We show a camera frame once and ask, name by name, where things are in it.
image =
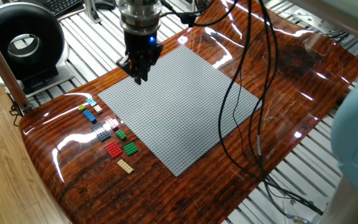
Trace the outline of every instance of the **metal rod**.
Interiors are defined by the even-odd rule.
[[[11,92],[12,97],[19,105],[20,109],[24,113],[30,111],[31,105],[28,99],[25,97],[25,94],[20,88],[19,84],[17,83],[17,80],[13,75],[12,70],[9,68],[1,52],[0,52],[0,76],[4,81],[8,90]]]

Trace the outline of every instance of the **wooden panel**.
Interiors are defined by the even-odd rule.
[[[13,217],[11,222],[12,224],[48,224],[37,203],[26,211]]]
[[[232,78],[243,49],[242,37],[246,36],[244,2],[233,10],[233,20],[225,18],[210,28],[187,29],[166,40],[162,56],[187,40],[184,44],[189,49]],[[252,41],[242,68],[242,86],[260,97],[267,70],[267,44],[260,6],[256,3],[253,12]],[[224,6],[216,2],[199,22],[212,21],[224,13]],[[352,83],[358,76],[358,59],[342,47],[274,14],[271,17],[278,38],[280,64],[267,95],[262,121],[262,152],[267,170],[272,170],[343,95],[348,84],[342,78]],[[258,182],[231,163],[220,144],[175,177],[125,124],[120,124],[128,137],[124,142],[116,136],[104,143],[92,137],[91,124],[77,107],[92,98],[104,111],[96,115],[90,109],[98,121],[105,116],[116,118],[97,94],[125,77],[117,68],[22,118],[25,146],[49,191],[75,223],[223,221]],[[240,125],[244,138],[248,125],[249,121]],[[257,122],[253,122],[254,148],[256,129]],[[120,147],[135,142],[139,152],[131,157],[122,155],[111,159],[104,149],[111,141]],[[237,130],[226,137],[225,143],[238,163],[257,173],[257,165],[249,159],[248,141],[244,142],[247,157],[238,150],[241,140]],[[116,164],[119,159],[128,163],[133,173],[125,173]]]
[[[9,114],[11,105],[3,86],[0,86],[0,224],[11,223],[13,217],[48,197],[27,155],[19,128],[13,126],[14,117]],[[58,213],[47,210],[44,205],[40,209],[45,217],[53,217]]]

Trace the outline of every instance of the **black cable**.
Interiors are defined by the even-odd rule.
[[[275,70],[273,72],[272,79],[270,80],[269,84],[267,85],[267,89],[263,93],[263,97],[265,97],[266,94],[267,94],[267,91],[269,90],[269,88],[270,88],[271,84],[273,83],[273,80],[274,80],[274,78],[275,78],[275,76],[277,74],[277,68],[278,68],[277,65],[278,65],[278,55],[279,55],[279,53],[278,53],[277,37],[276,37],[275,32],[274,32],[272,21],[270,20],[270,16],[269,16],[269,14],[268,14],[268,12],[266,10],[266,7],[264,6],[263,2],[261,1],[260,3],[261,3],[261,6],[262,6],[262,12],[266,16],[267,22],[270,24],[270,30],[271,30],[271,32],[273,34],[273,39],[274,39],[274,44],[275,44],[275,49],[276,49],[276,52],[275,52]],[[260,164],[261,164],[262,169],[263,169],[263,165],[262,165],[263,160],[262,159],[263,159],[263,157],[261,156],[260,157]],[[317,208],[313,203],[307,201],[306,199],[300,197],[299,195],[295,196],[293,194],[288,194],[289,191],[283,191],[283,193],[288,195],[291,199],[296,200],[297,202],[300,202],[301,204],[309,207],[310,209],[312,209],[313,211],[315,211],[319,215],[323,214],[323,211],[321,211],[319,208]]]
[[[271,194],[270,191],[269,191],[270,189],[269,189],[269,187],[268,187],[268,185],[267,185],[266,183],[265,183],[265,188],[266,188],[267,195],[268,195],[268,197],[269,197],[271,203],[274,205],[274,207],[277,208],[277,210],[278,210],[281,214],[283,214],[283,215],[286,217],[287,214],[284,212],[284,210],[283,210],[280,206],[277,205],[277,203],[276,203],[276,201],[273,199],[272,194]]]
[[[322,215],[323,212],[317,208],[315,205],[313,205],[312,203],[310,203],[309,201],[307,201],[306,199],[304,199],[303,197],[297,195],[296,193],[293,193],[289,190],[286,190],[286,189],[283,189],[281,188],[280,186],[276,185],[276,184],[272,184],[264,179],[261,179],[260,177],[257,177],[255,174],[249,172],[247,169],[243,168],[240,164],[238,164],[231,156],[230,154],[228,153],[227,149],[226,149],[226,146],[224,145],[224,141],[223,141],[223,136],[222,136],[222,131],[221,131],[221,120],[222,120],[222,115],[223,115],[223,110],[224,110],[224,105],[226,104],[226,100],[227,100],[227,96],[239,74],[239,71],[242,67],[242,64],[244,63],[244,59],[245,59],[245,55],[248,51],[248,48],[249,48],[249,42],[250,42],[250,33],[251,33],[251,19],[252,19],[252,1],[249,0],[249,15],[248,15],[248,30],[247,30],[247,40],[246,40],[246,43],[244,45],[244,51],[243,51],[243,54],[241,55],[241,60],[240,60],[240,64],[239,64],[239,67],[237,68],[237,71],[234,75],[234,78],[232,79],[232,82],[230,83],[229,85],[229,88],[227,89],[225,95],[224,95],[224,99],[223,99],[223,102],[222,102],[222,106],[221,106],[221,110],[219,112],[219,119],[218,119],[218,134],[219,134],[219,140],[220,140],[220,143],[222,144],[222,148],[225,152],[225,154],[227,155],[227,157],[229,158],[229,160],[235,164],[236,166],[238,166],[238,168],[240,168],[243,172],[245,172],[246,174],[250,175],[251,177],[253,177],[254,179],[260,181],[260,182],[263,182],[263,183],[266,183],[267,185],[269,186],[272,186],[272,187],[275,187],[276,189],[282,191],[283,193],[287,194],[287,195],[291,195],[291,197],[293,197],[294,199],[296,199],[297,201],[299,201],[300,203],[302,203],[303,205],[306,205],[308,207],[310,207],[310,209],[314,210],[315,212],[317,212],[318,214]],[[277,39],[275,38],[275,36],[273,35],[274,37],[274,40],[275,40],[275,45],[277,46]]]
[[[239,126],[239,124],[238,124],[238,122],[236,120],[236,117],[234,116],[234,113],[236,113],[236,109],[239,106],[241,89],[242,89],[242,76],[241,76],[241,69],[240,69],[240,88],[239,88],[239,94],[237,96],[237,103],[236,103],[236,106],[234,107],[234,110],[233,110],[233,120],[234,120],[234,122],[236,124],[237,130],[239,131],[240,138],[241,138],[241,153],[243,153],[243,155],[246,156],[245,152],[244,152],[244,140],[242,138],[242,133],[241,133],[241,130],[240,130],[240,126]]]
[[[344,34],[348,34],[348,33],[347,33],[347,32],[341,32],[340,34],[337,34],[337,35],[334,35],[334,36],[331,36],[331,37],[328,37],[328,38],[333,39],[333,38],[340,37],[340,36],[342,36],[342,35],[344,35]]]
[[[349,34],[344,35],[342,38],[340,38],[337,42],[335,42],[335,44],[340,43],[341,41],[343,41],[344,39],[346,39],[349,36]]]

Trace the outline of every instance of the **glossy wood surface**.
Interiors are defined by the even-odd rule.
[[[216,1],[199,22],[220,17],[225,8]],[[240,1],[231,16],[219,24],[194,27],[173,36],[163,43],[162,56],[184,44],[233,77],[245,41],[247,8],[246,2]],[[254,3],[252,40],[242,68],[242,86],[257,97],[262,94],[267,70],[261,15],[260,6]],[[342,47],[272,13],[271,17],[280,58],[262,121],[262,151],[267,170],[272,170],[300,142],[358,76],[358,59]],[[90,122],[77,107],[92,98],[104,111],[96,115],[88,105],[98,121],[106,116],[117,118],[97,94],[126,77],[122,70],[115,69],[22,118],[24,143],[49,191],[74,223],[223,221],[258,182],[232,164],[220,144],[175,177],[124,123],[120,124],[128,136],[124,142],[113,135],[101,143],[92,135]],[[240,125],[244,139],[248,125],[249,120]],[[256,129],[257,122],[253,122],[254,148]],[[120,147],[130,142],[136,144],[138,153],[121,156],[134,169],[133,173],[128,175],[116,164],[120,158],[112,159],[106,152],[104,145],[111,141]],[[248,141],[244,141],[244,153],[241,152],[237,130],[225,138],[225,143],[238,163],[260,174],[250,157]]]

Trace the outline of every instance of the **metal grid floor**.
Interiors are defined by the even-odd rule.
[[[170,2],[177,11],[187,11],[183,4],[175,3],[175,1],[179,0]],[[266,6],[299,26],[317,31],[293,17],[293,13],[299,7],[290,2],[271,0],[266,3]],[[98,10],[98,14],[102,20],[100,24],[90,21],[84,12],[61,21],[66,41],[70,46],[66,64],[74,78],[30,98],[30,103],[34,108],[116,68],[114,62],[124,56],[125,52],[124,34],[119,26],[119,11],[117,9]],[[159,42],[186,28],[175,16],[166,16],[161,22],[157,36]],[[349,40],[343,44],[343,47],[358,57],[358,40],[355,37],[349,36]],[[355,85],[356,83],[353,83],[349,89],[352,90]],[[330,143],[331,126],[336,110],[337,108],[333,108],[272,172],[272,177],[280,185],[313,200],[320,209],[325,208],[326,202],[333,196],[341,179],[341,172],[337,167],[338,161],[331,152]],[[272,190],[275,194],[282,196],[280,192]],[[294,215],[313,217],[313,212],[311,213],[302,205],[292,204],[285,199],[276,199],[279,205]],[[223,223],[282,224],[292,222],[277,212],[269,202],[264,186],[260,185]]]

